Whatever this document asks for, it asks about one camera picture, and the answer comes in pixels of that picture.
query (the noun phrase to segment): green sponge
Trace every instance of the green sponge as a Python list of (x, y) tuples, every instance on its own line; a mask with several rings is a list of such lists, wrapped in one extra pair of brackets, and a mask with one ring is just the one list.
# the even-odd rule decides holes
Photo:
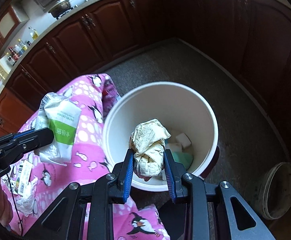
[(193, 162), (193, 156), (190, 153), (172, 152), (175, 162), (182, 163), (186, 170), (190, 168)]

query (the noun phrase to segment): green label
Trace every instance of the green label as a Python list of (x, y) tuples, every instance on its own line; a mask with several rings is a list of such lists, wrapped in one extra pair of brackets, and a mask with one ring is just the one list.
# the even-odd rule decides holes
[(49, 128), (53, 131), (57, 142), (73, 145), (76, 128), (57, 120), (50, 120)]

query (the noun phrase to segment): white sponge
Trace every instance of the white sponge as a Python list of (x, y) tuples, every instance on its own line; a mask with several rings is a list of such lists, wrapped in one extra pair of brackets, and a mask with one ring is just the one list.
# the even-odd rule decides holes
[(182, 152), (182, 145), (181, 145), (181, 143), (168, 143), (166, 145), (166, 149), (170, 149), (171, 152), (181, 153)]
[(181, 143), (183, 149), (185, 149), (186, 147), (189, 147), (192, 144), (185, 133), (180, 133), (179, 135), (177, 135), (175, 137), (175, 140), (178, 143)]

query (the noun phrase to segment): black cable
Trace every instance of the black cable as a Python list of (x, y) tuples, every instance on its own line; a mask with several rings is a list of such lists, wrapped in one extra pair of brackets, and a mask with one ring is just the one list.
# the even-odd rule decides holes
[(23, 236), (23, 225), (22, 225), (22, 222), (21, 222), (21, 218), (19, 216), (18, 209), (16, 208), (16, 204), (15, 204), (15, 200), (14, 200), (14, 196), (13, 196), (13, 192), (12, 192), (12, 186), (11, 186), (11, 181), (10, 181), (9, 175), (7, 176), (7, 179), (8, 179), (9, 184), (10, 184), (10, 190), (11, 190), (11, 195), (12, 195), (12, 198), (13, 198), (14, 207), (15, 207), (16, 213), (18, 215), (20, 225), (21, 225), (21, 236)]

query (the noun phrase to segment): barcode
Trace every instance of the barcode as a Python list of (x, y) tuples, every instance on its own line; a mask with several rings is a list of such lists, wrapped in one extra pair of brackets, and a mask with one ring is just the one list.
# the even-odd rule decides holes
[(42, 98), (41, 104), (40, 104), (40, 111), (44, 111), (44, 106), (47, 104), (47, 102), (50, 101), (50, 98), (47, 96), (44, 96), (44, 98)]
[(24, 183), (21, 183), (21, 186), (20, 186), (20, 193), (21, 193), (21, 194), (23, 194), (24, 186), (25, 186)]

